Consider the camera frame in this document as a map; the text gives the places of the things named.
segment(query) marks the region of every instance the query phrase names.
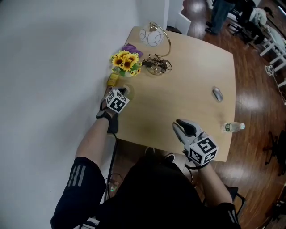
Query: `purple cloth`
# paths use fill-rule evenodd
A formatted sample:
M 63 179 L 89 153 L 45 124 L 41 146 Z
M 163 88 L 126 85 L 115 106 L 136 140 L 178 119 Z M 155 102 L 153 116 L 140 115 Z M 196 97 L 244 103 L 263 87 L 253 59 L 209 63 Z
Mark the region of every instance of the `purple cloth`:
M 143 56 L 143 52 L 137 50 L 134 45 L 131 45 L 131 44 L 129 44 L 129 43 L 128 43 L 127 45 L 125 45 L 125 46 L 122 48 L 122 50 L 124 50 L 124 51 L 129 51 L 129 52 L 131 52 L 131 53 L 137 52 L 139 58 L 140 58 L 141 56 Z

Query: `artificial flower bouquet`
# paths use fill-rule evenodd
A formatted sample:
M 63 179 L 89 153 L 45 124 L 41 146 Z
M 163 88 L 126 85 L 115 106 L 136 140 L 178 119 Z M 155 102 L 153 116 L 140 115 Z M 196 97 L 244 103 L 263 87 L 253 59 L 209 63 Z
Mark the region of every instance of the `artificial flower bouquet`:
M 122 77 L 136 76 L 141 72 L 142 63 L 139 62 L 138 53 L 119 51 L 111 56 L 112 72 Z

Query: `plastic water bottle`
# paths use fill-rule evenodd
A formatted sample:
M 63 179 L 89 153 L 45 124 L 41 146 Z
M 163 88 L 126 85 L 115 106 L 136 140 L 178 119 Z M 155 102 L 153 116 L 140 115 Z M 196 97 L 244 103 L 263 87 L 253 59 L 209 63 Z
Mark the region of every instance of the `plastic water bottle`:
M 245 129 L 244 123 L 233 122 L 233 123 L 225 123 L 222 125 L 223 132 L 238 132 L 243 129 Z

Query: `sunflower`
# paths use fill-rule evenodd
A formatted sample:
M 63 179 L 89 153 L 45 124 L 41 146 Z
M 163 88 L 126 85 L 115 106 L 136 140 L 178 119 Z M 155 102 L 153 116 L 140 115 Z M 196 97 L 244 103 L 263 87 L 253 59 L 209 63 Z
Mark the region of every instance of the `sunflower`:
M 138 56 L 134 53 L 129 53 L 126 56 L 124 56 L 124 58 L 130 60 L 133 63 L 137 63 L 137 61 L 139 60 Z
M 112 60 L 112 64 L 116 67 L 120 67 L 122 63 L 123 63 L 123 59 L 121 57 L 114 57 Z
M 127 55 L 127 54 L 129 54 L 130 52 L 128 52 L 128 51 L 120 51 L 119 53 L 118 53 L 118 56 L 119 57 L 125 57 L 125 55 Z
M 129 60 L 125 60 L 123 62 L 123 66 L 121 67 L 124 71 L 131 71 L 131 68 L 133 67 L 134 63 L 129 61 Z

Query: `computer mouse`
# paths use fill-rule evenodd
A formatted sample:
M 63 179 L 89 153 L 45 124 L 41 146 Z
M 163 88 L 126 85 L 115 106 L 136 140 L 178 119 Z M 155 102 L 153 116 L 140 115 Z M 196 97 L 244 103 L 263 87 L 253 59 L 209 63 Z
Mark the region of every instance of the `computer mouse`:
M 217 87 L 213 87 L 213 93 L 219 102 L 223 100 L 223 94 L 220 92 L 220 90 Z

